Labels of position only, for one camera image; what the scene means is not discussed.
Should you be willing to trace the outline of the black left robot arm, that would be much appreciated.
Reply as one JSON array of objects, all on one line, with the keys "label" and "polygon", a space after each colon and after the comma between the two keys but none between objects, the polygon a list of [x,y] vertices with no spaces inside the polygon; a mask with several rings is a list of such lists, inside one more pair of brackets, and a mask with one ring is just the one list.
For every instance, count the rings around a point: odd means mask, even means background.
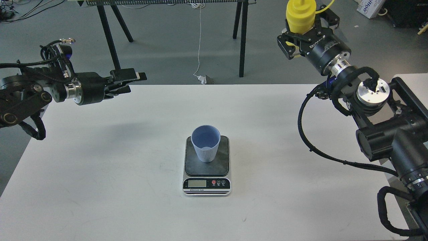
[{"label": "black left robot arm", "polygon": [[1,79],[1,127],[19,125],[37,140],[46,137],[41,119],[44,107],[72,98],[77,105],[99,103],[124,93],[130,93],[129,84],[145,81],[145,73],[133,68],[112,70],[110,76],[98,73],[77,73],[70,58],[73,38],[63,38],[41,46],[42,61],[33,63],[1,64],[1,68],[18,68],[20,74]]}]

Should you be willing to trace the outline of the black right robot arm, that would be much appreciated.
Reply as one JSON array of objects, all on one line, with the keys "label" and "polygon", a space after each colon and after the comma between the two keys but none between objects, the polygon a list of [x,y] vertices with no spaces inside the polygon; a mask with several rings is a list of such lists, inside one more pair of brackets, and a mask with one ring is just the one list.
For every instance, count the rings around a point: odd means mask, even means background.
[{"label": "black right robot arm", "polygon": [[[405,82],[393,78],[385,82],[370,67],[355,67],[347,61],[351,50],[333,33],[339,17],[314,0],[289,0],[286,29],[277,43],[288,59],[305,57],[325,82],[307,94],[298,113],[298,131],[310,151],[329,160],[366,170],[382,171],[397,177],[405,191],[383,187],[377,194],[381,224],[400,236],[427,240],[427,108]],[[373,164],[355,163],[327,155],[307,139],[302,117],[309,100],[316,96],[329,99],[344,116],[352,116],[358,130],[358,145],[369,161],[390,160],[393,169]],[[385,196],[390,193],[408,202],[416,223],[414,229],[394,227],[387,217]]]}]

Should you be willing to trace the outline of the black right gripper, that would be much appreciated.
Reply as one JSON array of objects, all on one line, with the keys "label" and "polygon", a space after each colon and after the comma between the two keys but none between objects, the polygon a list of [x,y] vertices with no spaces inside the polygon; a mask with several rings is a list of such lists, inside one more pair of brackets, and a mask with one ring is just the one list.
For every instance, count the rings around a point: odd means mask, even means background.
[{"label": "black right gripper", "polygon": [[[315,14],[314,28],[301,34],[301,26],[289,23],[277,37],[277,44],[287,59],[303,56],[322,75],[338,76],[347,67],[351,50],[334,35],[334,30],[340,24],[340,18],[326,5],[321,5],[323,12]],[[322,27],[321,20],[327,27]]]}]

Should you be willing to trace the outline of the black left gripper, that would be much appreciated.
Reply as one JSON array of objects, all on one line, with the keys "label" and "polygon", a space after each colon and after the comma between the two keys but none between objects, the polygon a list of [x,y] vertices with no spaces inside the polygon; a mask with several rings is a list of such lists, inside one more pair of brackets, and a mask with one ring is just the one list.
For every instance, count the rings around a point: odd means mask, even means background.
[{"label": "black left gripper", "polygon": [[147,79],[146,73],[136,72],[134,68],[112,70],[108,79],[95,72],[77,73],[80,90],[74,101],[77,105],[89,105],[101,102],[104,97],[113,99],[120,94],[131,92],[127,84]]}]

